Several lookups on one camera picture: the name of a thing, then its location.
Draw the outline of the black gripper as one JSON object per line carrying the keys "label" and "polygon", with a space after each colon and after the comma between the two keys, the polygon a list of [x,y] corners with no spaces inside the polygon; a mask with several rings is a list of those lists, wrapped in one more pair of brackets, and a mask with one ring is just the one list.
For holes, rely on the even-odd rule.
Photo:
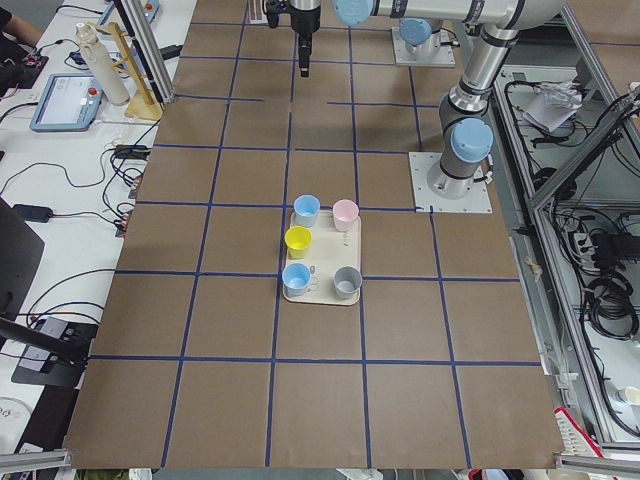
{"label": "black gripper", "polygon": [[300,75],[307,78],[310,74],[313,34],[320,28],[320,8],[300,10],[289,9],[291,27],[298,34],[298,63]]}

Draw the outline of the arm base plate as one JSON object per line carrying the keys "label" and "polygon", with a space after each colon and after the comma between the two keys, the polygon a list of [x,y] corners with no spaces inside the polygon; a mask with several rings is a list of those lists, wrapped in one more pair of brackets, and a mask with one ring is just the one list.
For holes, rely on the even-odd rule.
{"label": "arm base plate", "polygon": [[404,66],[453,68],[456,65],[449,34],[440,30],[419,46],[412,46],[400,35],[399,28],[391,30],[395,63]]}
{"label": "arm base plate", "polygon": [[452,179],[440,168],[439,152],[408,154],[415,210],[425,213],[491,214],[490,180],[478,165],[474,176]]}

